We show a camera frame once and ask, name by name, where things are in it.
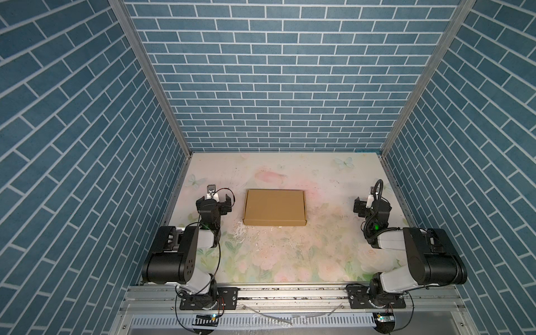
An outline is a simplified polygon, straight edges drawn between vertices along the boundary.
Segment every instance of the aluminum frame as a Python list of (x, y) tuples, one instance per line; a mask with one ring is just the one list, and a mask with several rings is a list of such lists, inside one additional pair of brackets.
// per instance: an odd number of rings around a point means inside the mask
[[(345, 287), (348, 283), (335, 284), (218, 284), (219, 287), (233, 286), (239, 288), (237, 309), (227, 310), (229, 314), (250, 314), (249, 308), (262, 313), (317, 313), (329, 312), (333, 308), (336, 313), (341, 312), (374, 312), (384, 309), (351, 309)], [(432, 287), (412, 292), (415, 303), (415, 312), (420, 311), (447, 311), (451, 312), (460, 335), (476, 335), (476, 328), (468, 317), (467, 309), (463, 304), (456, 288)], [(406, 298), (407, 307), (397, 311), (409, 312), (412, 309), (410, 299)], [(130, 286), (121, 304), (118, 316), (110, 334), (126, 335), (130, 329), (130, 322), (135, 315), (175, 314), (175, 291), (173, 286), (143, 285)], [(180, 314), (191, 314), (191, 311), (176, 311)]]
[(413, 88), (410, 97), (407, 99), (406, 104), (402, 108), (398, 119), (394, 122), (393, 128), (387, 135), (387, 139), (382, 144), (382, 147), (380, 149), (382, 155), (387, 155), (387, 153), (393, 146), (393, 143), (396, 140), (398, 134), (400, 133), (407, 119), (413, 112), (413, 108), (415, 108), (415, 105), (421, 98), (422, 92), (425, 91), (425, 88), (430, 82), (432, 76), (434, 75), (435, 70), (441, 63), (443, 56), (446, 54), (450, 44), (454, 40), (454, 37), (456, 37), (456, 34), (460, 30), (461, 24), (465, 21), (465, 18), (471, 11), (471, 8), (473, 8), (475, 1), (476, 0), (461, 0), (456, 9), (454, 10), (454, 13), (452, 14), (449, 24), (445, 29), (445, 32), (441, 34), (441, 37), (437, 42), (436, 48), (430, 56), (430, 59), (428, 60), (428, 63), (426, 64), (422, 74), (419, 76), (419, 79), (417, 79), (417, 82), (415, 83), (415, 87)]
[(130, 47), (132, 48), (136, 59), (142, 67), (143, 73), (145, 74), (149, 85), (153, 89), (154, 95), (157, 97), (158, 103), (160, 104), (160, 107), (162, 108), (162, 111), (169, 125), (171, 126), (173, 134), (175, 134), (175, 137), (177, 138), (177, 141), (181, 146), (182, 150), (184, 151), (186, 157), (191, 157), (192, 150), (188, 146), (188, 142), (186, 141), (186, 138), (184, 137), (180, 126), (178, 125), (177, 118), (175, 117), (173, 109), (169, 104), (169, 100), (164, 93), (162, 85), (160, 84), (160, 80), (158, 79), (157, 73), (155, 72), (151, 61), (149, 60), (147, 51), (145, 50), (142, 40), (140, 39), (136, 31), (134, 22), (130, 17), (125, 2), (123, 0), (109, 0), (109, 3), (111, 9), (114, 11), (119, 25), (125, 33), (126, 39), (130, 43)]

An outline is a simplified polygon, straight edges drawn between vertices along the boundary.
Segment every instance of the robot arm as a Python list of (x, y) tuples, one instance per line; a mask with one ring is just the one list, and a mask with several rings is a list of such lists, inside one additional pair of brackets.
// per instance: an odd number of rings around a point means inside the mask
[(216, 300), (214, 275), (195, 269), (197, 248), (215, 248), (219, 244), (221, 216), (232, 210), (230, 197), (218, 202), (215, 185), (209, 185), (206, 197), (196, 201), (199, 223), (180, 229), (159, 227), (142, 268), (143, 282), (178, 285), (190, 295)]
[(378, 180), (367, 200), (355, 200), (354, 212), (365, 218), (362, 230), (367, 242), (376, 249), (406, 251), (407, 265), (376, 273), (370, 281), (369, 301), (385, 306), (400, 300), (406, 291), (465, 283), (467, 269), (445, 230), (389, 227), (391, 206), (382, 191), (383, 181)]

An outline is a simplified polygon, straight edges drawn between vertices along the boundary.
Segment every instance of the black mounting plate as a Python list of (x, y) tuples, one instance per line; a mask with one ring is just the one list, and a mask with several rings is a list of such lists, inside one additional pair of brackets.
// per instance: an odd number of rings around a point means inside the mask
[[(348, 292), (348, 300), (350, 302), (351, 309), (364, 309), (364, 308), (378, 308), (378, 306), (373, 305), (370, 301), (368, 295), (368, 287), (366, 286), (346, 286), (346, 291)], [(406, 302), (403, 297), (399, 295), (392, 294), (391, 299), (391, 308), (406, 308)]]
[[(236, 301), (238, 298), (237, 287), (218, 287), (218, 297), (222, 297), (226, 310), (235, 310)], [(186, 295), (179, 306), (180, 310), (206, 310), (203, 309), (212, 300), (207, 299), (204, 296), (192, 296)], [(218, 310), (218, 305), (215, 304), (212, 310)]]

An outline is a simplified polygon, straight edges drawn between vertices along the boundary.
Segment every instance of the wire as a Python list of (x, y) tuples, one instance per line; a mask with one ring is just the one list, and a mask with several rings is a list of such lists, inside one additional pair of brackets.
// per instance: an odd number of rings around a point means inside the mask
[(216, 273), (218, 272), (218, 269), (220, 268), (220, 262), (221, 262), (221, 245), (220, 245), (220, 241), (218, 241), (218, 250), (220, 252), (220, 255), (218, 257), (218, 266), (216, 266), (216, 271), (214, 271), (214, 274), (212, 275), (212, 277), (210, 277), (210, 280), (208, 283), (206, 283), (206, 285), (200, 289), (197, 293), (194, 293), (192, 295), (198, 295), (199, 293), (201, 293), (202, 290), (206, 289), (208, 285), (210, 285), (210, 283), (212, 283), (212, 280), (214, 279), (214, 277), (216, 276)]
[(372, 191), (374, 201), (376, 202), (376, 208), (374, 209), (374, 212), (372, 212), (372, 214), (369, 215), (367, 217), (367, 219), (365, 220), (365, 226), (364, 226), (364, 229), (363, 229), (364, 237), (367, 240), (367, 242), (369, 242), (369, 243), (374, 238), (371, 238), (371, 237), (367, 236), (367, 232), (370, 231), (370, 225), (372, 224), (373, 220), (378, 215), (378, 212), (379, 212), (379, 201), (378, 201), (378, 199), (382, 198), (382, 193), (383, 193), (383, 180), (378, 179), (376, 181), (376, 184), (374, 185), (374, 188), (373, 188), (373, 191)]
[(233, 195), (233, 204), (231, 205), (231, 207), (233, 207), (234, 204), (236, 203), (236, 198), (235, 198), (235, 196), (234, 196), (233, 191), (232, 191), (230, 188), (222, 187), (221, 189), (219, 189), (218, 191), (216, 191), (216, 192), (214, 192), (214, 193), (212, 194), (211, 199), (214, 198), (214, 194), (218, 193), (218, 192), (221, 191), (221, 190), (229, 190), (229, 191), (231, 191), (231, 194)]
[(402, 330), (404, 329), (405, 327), (409, 326), (410, 322), (411, 322), (411, 319), (413, 318), (413, 312), (415, 312), (415, 303), (413, 302), (413, 297), (411, 296), (411, 293), (409, 293), (408, 291), (405, 291), (404, 294), (408, 294), (410, 296), (410, 299), (411, 299), (411, 315), (410, 315), (410, 319), (407, 321), (406, 325), (403, 326), (402, 328), (399, 328), (399, 329), (394, 329), (392, 330), (390, 333), (392, 332), (395, 332), (395, 331), (399, 331), (399, 330)]
[(380, 230), (379, 232), (377, 232), (376, 234), (372, 235), (371, 237), (368, 237), (367, 240), (373, 240), (373, 239), (377, 238), (378, 236), (382, 235), (385, 232), (392, 232), (392, 231), (395, 231), (395, 230), (400, 230), (400, 227), (389, 227), (389, 228), (386, 228), (384, 230)]
[(197, 332), (195, 332), (193, 329), (188, 329), (186, 328), (182, 323), (181, 321), (178, 319), (178, 314), (177, 314), (177, 298), (179, 297), (178, 295), (178, 292), (177, 292), (177, 285), (175, 285), (175, 318), (177, 318), (177, 322), (179, 325), (181, 325), (181, 327), (183, 327), (185, 330), (189, 331), (190, 333), (194, 333), (194, 334), (197, 334), (197, 335), (200, 335), (201, 332), (199, 332), (199, 334)]
[(221, 298), (221, 315), (218, 315), (218, 318), (222, 317), (225, 313), (225, 300), (224, 300), (224, 297), (222, 296), (220, 298)]

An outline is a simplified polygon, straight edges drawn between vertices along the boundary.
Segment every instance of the metal rail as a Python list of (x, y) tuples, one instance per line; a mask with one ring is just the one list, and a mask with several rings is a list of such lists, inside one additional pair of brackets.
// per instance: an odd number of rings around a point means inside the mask
[(456, 34), (460, 30), (462, 23), (471, 11), (471, 8), (473, 8), (475, 1), (476, 0), (461, 0), (459, 5), (454, 10), (449, 25), (446, 27), (445, 32), (441, 34), (441, 37), (437, 42), (436, 48), (430, 56), (430, 59), (425, 66), (425, 69), (415, 83), (413, 92), (411, 92), (410, 97), (407, 99), (406, 104), (404, 105), (402, 111), (400, 112), (400, 115), (398, 116), (398, 119), (394, 122), (393, 128), (389, 132), (387, 139), (381, 147), (382, 155), (387, 155), (387, 153), (393, 146), (393, 143), (396, 140), (398, 134), (400, 133), (407, 119), (413, 112), (413, 108), (415, 108), (415, 105), (421, 98), (422, 92), (425, 91), (425, 88), (430, 82), (432, 76), (434, 75), (435, 70), (441, 63), (443, 56), (446, 54), (450, 44), (454, 40), (454, 37), (456, 37)]
[(134, 22), (132, 21), (129, 11), (125, 6), (125, 2), (123, 0), (109, 0), (109, 3), (111, 9), (114, 11), (115, 16), (117, 17), (119, 25), (125, 33), (126, 39), (130, 43), (130, 47), (132, 48), (139, 65), (142, 67), (143, 73), (145, 74), (149, 85), (153, 89), (154, 95), (157, 97), (158, 103), (160, 104), (160, 107), (162, 108), (162, 111), (169, 125), (171, 126), (173, 134), (175, 134), (175, 137), (177, 138), (177, 141), (184, 151), (186, 157), (189, 158), (192, 155), (192, 151), (190, 150), (190, 147), (186, 142), (186, 138), (184, 137), (184, 134), (178, 125), (177, 118), (173, 113), (173, 109), (164, 93), (160, 80), (154, 71), (151, 61), (149, 60), (149, 56), (145, 51), (142, 40), (139, 38), (136, 27), (134, 26)]

